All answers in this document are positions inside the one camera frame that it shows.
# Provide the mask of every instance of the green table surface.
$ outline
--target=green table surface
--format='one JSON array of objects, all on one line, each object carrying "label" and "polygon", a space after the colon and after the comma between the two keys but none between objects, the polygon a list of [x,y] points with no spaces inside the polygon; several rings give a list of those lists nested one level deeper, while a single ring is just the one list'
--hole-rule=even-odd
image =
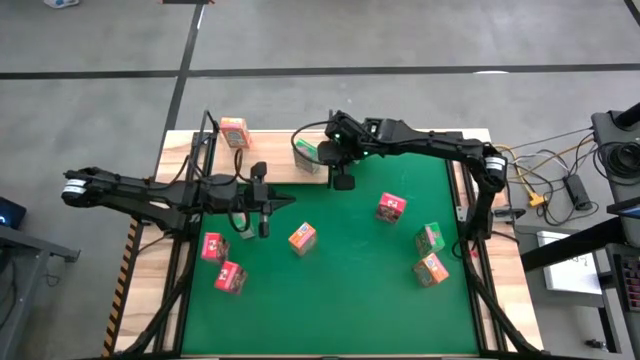
[{"label": "green table surface", "polygon": [[[222,233],[230,260],[249,276],[241,295],[228,294],[213,287],[220,266],[197,260],[184,354],[477,353],[463,266],[451,254],[457,230],[445,162],[376,157],[353,174],[353,191],[276,185],[297,202],[271,217],[266,239],[243,240],[226,216],[205,217],[199,246],[205,232]],[[383,192],[407,199],[395,225],[374,217]],[[305,221],[318,242],[299,257],[288,238]],[[450,276],[423,288],[411,269],[420,260],[413,237],[434,221]]]}]

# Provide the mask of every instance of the gray concrete floor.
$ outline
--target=gray concrete floor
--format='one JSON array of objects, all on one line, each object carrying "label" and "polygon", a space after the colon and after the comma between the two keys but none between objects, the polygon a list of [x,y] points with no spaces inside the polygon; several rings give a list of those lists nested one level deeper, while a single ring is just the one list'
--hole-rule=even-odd
[{"label": "gray concrete floor", "polygon": [[[193,10],[84,0],[54,11],[38,0],[0,0],[0,72],[177,70]],[[640,62],[639,43],[640,27],[622,0],[218,1],[202,19],[191,67],[622,63]],[[174,85],[0,81],[0,195],[29,209],[27,233],[83,251],[77,264],[51,264],[63,280],[55,288],[43,281],[21,359],[99,354],[128,219],[64,206],[62,172],[97,165],[151,175]],[[176,128],[195,128],[205,107],[264,129],[322,120],[333,108],[416,127],[486,127],[495,142],[518,144],[586,127],[591,113],[626,109],[638,94],[640,72],[190,79]],[[544,145],[561,150],[580,138]],[[542,173],[561,175],[553,165]],[[580,174],[593,200],[612,201],[589,162]],[[525,206],[517,186],[513,200]],[[565,213],[567,197],[559,194],[553,206]],[[567,227],[606,218],[601,209]],[[533,213],[519,223],[543,224]],[[628,341],[620,356],[581,344],[602,337],[595,310],[535,306],[547,350],[631,358]]]}]

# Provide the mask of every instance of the green cube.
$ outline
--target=green cube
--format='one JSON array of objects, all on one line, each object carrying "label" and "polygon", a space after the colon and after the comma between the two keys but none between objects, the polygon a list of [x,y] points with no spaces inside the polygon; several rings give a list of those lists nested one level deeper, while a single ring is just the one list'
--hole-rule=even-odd
[{"label": "green cube", "polygon": [[438,223],[431,223],[420,227],[416,234],[416,246],[421,257],[435,254],[444,247],[444,238]]}]

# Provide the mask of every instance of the wooden board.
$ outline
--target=wooden board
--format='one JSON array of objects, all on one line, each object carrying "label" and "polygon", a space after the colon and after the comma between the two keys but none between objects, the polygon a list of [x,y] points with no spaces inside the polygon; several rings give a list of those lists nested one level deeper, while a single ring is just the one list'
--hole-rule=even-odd
[{"label": "wooden board", "polygon": [[[292,131],[261,131],[251,133],[251,148],[243,150],[243,161],[240,173],[249,177],[249,170],[258,161],[267,162],[267,176],[265,181],[272,184],[326,184],[328,171],[321,166],[314,174],[296,167],[291,149]],[[321,130],[301,132],[297,139],[304,139],[317,146],[327,137]],[[226,140],[219,137],[216,142],[213,174],[235,174],[233,163],[236,149],[229,148]]]},{"label": "wooden board", "polygon": [[[489,132],[487,129],[451,129],[435,131],[462,131],[465,138],[476,138],[481,141],[490,141]],[[291,134],[291,130],[288,131],[288,136],[286,136],[286,130],[272,132],[263,131],[260,133],[260,136],[264,136],[266,138],[271,138],[271,136],[273,136],[273,139],[277,138],[279,139],[278,141],[281,141],[282,138],[285,138],[286,146],[289,148],[287,153],[291,155],[290,144],[288,140]],[[169,131],[167,133],[162,149],[160,163],[158,166],[156,176],[157,181],[168,182],[173,179],[175,174],[180,169],[184,157],[189,153],[192,136],[193,131],[191,130]],[[222,159],[223,158],[219,158],[218,153],[216,153],[214,164],[216,164],[217,162],[221,162]],[[463,186],[460,165],[455,163],[454,170],[456,182],[458,184],[460,200],[462,202],[462,205],[466,205],[468,204],[467,195]],[[503,206],[506,205],[506,203],[506,196],[504,193],[502,193],[496,197],[494,206]],[[505,224],[496,223],[494,225],[494,229],[509,235],[514,235],[511,227]],[[141,244],[149,243],[157,239],[159,236],[161,236],[161,234],[156,227],[147,227],[142,233]],[[116,338],[116,351],[126,349],[135,340],[135,338],[149,323],[149,321],[153,317],[153,314],[160,306],[162,300],[162,291],[164,288],[164,279],[167,275],[168,261],[171,253],[170,244],[170,240],[163,240],[138,255],[137,264],[134,268],[133,276],[131,279],[129,294],[127,296],[126,305],[122,314],[120,331]],[[531,297],[529,295],[529,289],[527,286],[524,270],[522,268],[522,263],[520,262],[520,254],[518,252],[517,244],[512,240],[497,235],[493,236],[489,241],[487,241],[486,244],[500,306],[504,309],[507,316],[511,319],[513,324],[522,333],[522,335],[532,345],[534,345],[538,349],[542,349],[542,340],[540,337],[540,332],[538,330],[535,313],[533,311],[533,305],[531,303]],[[181,254],[186,254],[187,247],[187,244],[183,245]],[[178,267],[179,272],[182,270],[183,264],[184,261],[181,261]],[[168,349],[173,341],[177,304],[172,309],[172,316],[170,316],[169,318],[165,349]],[[483,304],[481,307],[482,317],[486,330],[485,332],[487,334],[487,339],[489,342],[489,348],[495,349],[491,317],[486,309],[486,306],[484,306]],[[510,343],[509,348],[512,351],[515,350],[513,348],[513,345],[511,345]]]}]

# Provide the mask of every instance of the yellow and black warning tape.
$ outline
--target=yellow and black warning tape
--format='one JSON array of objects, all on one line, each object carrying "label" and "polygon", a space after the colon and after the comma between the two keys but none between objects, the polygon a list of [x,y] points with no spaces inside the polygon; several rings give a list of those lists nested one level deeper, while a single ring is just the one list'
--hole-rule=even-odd
[{"label": "yellow and black warning tape", "polygon": [[116,345],[126,295],[129,290],[129,280],[131,280],[135,266],[136,256],[134,249],[137,249],[140,245],[142,228],[143,226],[137,220],[131,219],[129,233],[127,234],[127,243],[125,244],[122,262],[120,263],[120,273],[118,274],[116,289],[113,295],[113,303],[111,304],[111,313],[109,314],[109,321],[107,322],[107,335],[104,339],[102,356],[113,354]]}]

